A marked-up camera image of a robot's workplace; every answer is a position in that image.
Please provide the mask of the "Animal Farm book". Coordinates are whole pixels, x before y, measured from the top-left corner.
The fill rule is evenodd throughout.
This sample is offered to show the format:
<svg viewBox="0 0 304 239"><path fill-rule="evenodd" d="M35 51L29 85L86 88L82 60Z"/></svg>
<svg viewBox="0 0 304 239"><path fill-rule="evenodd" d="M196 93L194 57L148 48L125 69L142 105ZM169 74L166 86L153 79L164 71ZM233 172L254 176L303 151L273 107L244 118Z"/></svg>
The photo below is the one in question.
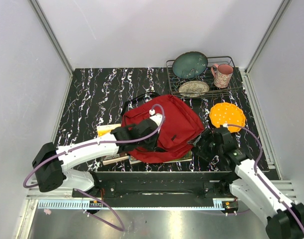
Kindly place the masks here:
<svg viewBox="0 0 304 239"><path fill-rule="evenodd" d="M192 151L190 150L186 155L184 155L181 158L175 159L175 160L171 160L171 161L167 161L165 163L177 163L177 162L185 162L185 161L191 161L193 159L193 154Z"/></svg>

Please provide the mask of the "red student backpack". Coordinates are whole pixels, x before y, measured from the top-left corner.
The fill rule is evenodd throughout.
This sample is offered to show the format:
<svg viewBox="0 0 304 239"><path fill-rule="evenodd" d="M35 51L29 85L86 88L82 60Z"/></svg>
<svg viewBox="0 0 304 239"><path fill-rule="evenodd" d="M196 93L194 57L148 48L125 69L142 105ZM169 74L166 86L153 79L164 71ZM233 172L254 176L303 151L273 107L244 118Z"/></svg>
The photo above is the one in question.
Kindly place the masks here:
<svg viewBox="0 0 304 239"><path fill-rule="evenodd" d="M193 148L191 142L204 131L204 126L199 116L175 96L148 92L126 101L121 112L122 126L148 119L149 110L155 104L161 105L165 113L156 145L152 148L140 146L129 154L144 163L164 163L185 156Z"/></svg>

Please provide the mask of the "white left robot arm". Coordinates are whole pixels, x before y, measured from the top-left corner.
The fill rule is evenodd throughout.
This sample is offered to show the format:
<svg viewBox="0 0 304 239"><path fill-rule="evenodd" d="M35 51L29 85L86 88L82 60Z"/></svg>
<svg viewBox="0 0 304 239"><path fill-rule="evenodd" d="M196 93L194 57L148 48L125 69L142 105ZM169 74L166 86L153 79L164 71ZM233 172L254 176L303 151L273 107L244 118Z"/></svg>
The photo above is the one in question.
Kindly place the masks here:
<svg viewBox="0 0 304 239"><path fill-rule="evenodd" d="M55 147L44 144L32 162L39 191L50 192L59 187L77 188L87 196L95 197L100 192L90 172L74 167L92 159L128 153L139 146L152 146L158 137L162 115L156 114L140 123L127 126L108 125L100 136L78 144Z"/></svg>

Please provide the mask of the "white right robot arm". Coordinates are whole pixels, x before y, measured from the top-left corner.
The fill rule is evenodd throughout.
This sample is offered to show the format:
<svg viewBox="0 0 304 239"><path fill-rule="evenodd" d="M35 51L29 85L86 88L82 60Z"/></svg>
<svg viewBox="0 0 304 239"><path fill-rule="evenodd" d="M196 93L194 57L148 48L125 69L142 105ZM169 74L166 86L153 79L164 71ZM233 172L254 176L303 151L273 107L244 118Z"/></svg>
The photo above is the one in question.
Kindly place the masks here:
<svg viewBox="0 0 304 239"><path fill-rule="evenodd" d="M213 186L215 194L241 200L264 224L271 239L304 239L304 204L284 195L237 146L228 125L206 129L191 144L197 156L220 158L231 171Z"/></svg>

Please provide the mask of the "blue children's book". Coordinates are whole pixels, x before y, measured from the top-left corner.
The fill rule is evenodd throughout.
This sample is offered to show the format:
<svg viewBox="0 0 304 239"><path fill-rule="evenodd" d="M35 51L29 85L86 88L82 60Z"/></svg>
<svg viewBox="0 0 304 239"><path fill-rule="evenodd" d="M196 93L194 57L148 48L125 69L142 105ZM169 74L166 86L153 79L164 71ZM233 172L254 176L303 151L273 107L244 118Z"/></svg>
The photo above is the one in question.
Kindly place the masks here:
<svg viewBox="0 0 304 239"><path fill-rule="evenodd" d="M134 158L133 156L129 156L129 163L130 165L133 165L133 164L137 164L137 163L142 163L142 161L140 160L137 160L136 158Z"/></svg>

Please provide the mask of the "brown paperback book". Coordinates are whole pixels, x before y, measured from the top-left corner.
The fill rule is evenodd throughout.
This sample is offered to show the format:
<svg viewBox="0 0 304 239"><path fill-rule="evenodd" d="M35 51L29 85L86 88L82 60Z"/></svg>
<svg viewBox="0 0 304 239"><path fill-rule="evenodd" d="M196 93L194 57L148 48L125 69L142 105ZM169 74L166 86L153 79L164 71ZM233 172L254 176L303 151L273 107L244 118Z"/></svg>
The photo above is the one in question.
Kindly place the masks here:
<svg viewBox="0 0 304 239"><path fill-rule="evenodd" d="M127 153L118 153L115 155L109 155L102 157L102 164L103 165L109 165L113 163L117 163L120 161L124 161L129 159L129 155Z"/></svg>

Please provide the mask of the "yellow polka dot plate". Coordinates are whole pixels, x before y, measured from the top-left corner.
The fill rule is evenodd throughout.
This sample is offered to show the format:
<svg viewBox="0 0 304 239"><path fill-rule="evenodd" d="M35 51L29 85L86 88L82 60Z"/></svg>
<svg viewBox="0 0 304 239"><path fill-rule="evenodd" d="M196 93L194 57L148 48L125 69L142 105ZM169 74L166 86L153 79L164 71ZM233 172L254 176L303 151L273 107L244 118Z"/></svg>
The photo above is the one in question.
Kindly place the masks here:
<svg viewBox="0 0 304 239"><path fill-rule="evenodd" d="M224 124L245 126L246 117L242 109L231 103L217 103L210 109L210 121L212 125L219 128Z"/></svg>

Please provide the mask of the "speckled cream plate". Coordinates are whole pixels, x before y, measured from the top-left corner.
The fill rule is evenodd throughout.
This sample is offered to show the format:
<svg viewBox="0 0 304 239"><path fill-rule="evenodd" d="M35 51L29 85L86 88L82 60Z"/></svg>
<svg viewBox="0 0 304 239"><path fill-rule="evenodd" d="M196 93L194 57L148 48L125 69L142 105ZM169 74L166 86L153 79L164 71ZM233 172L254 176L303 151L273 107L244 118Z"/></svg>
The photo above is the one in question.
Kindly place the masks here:
<svg viewBox="0 0 304 239"><path fill-rule="evenodd" d="M182 84L178 88L178 92L188 98L196 98L205 95L209 91L210 87L203 81L189 81Z"/></svg>

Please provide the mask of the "pink patterned mug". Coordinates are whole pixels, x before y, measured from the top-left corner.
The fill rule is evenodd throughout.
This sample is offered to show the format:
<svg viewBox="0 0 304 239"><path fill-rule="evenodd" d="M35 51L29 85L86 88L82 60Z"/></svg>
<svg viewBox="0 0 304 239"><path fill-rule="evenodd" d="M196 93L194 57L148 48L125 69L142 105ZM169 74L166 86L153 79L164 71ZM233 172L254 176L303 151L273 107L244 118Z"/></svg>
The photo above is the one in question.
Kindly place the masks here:
<svg viewBox="0 0 304 239"><path fill-rule="evenodd" d="M233 71L234 68L228 64L212 65L211 73L214 77L214 85L220 89L227 88L233 75Z"/></svg>

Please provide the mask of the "teal glazed plate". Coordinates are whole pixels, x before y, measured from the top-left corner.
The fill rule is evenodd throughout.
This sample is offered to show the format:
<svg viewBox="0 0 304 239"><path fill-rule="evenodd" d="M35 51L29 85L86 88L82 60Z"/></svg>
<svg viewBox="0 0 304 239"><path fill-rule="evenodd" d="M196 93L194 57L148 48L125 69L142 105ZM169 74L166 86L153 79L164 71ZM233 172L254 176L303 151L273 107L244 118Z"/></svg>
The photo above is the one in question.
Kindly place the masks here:
<svg viewBox="0 0 304 239"><path fill-rule="evenodd" d="M208 66L208 58L201 52L191 51L178 56L173 65L173 73L182 79L192 79L202 74Z"/></svg>

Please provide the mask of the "aluminium frame rail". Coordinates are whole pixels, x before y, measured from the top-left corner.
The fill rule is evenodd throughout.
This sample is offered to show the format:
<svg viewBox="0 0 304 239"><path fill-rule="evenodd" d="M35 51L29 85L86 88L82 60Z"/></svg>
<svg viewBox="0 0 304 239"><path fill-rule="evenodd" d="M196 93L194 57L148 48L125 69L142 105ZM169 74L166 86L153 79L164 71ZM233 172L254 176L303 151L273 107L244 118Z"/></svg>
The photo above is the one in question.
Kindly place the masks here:
<svg viewBox="0 0 304 239"><path fill-rule="evenodd" d="M70 64L66 54L64 53L57 37L55 36L55 33L54 33L39 1L38 0L28 0L28 2L30 4L30 6L32 7L34 13L36 14L42 28L44 29L47 37L49 38L54 50L56 51L59 59L61 60L63 66L65 67L66 71L69 73L69 75L72 75L74 72L74 69L73 69L72 65Z"/></svg>

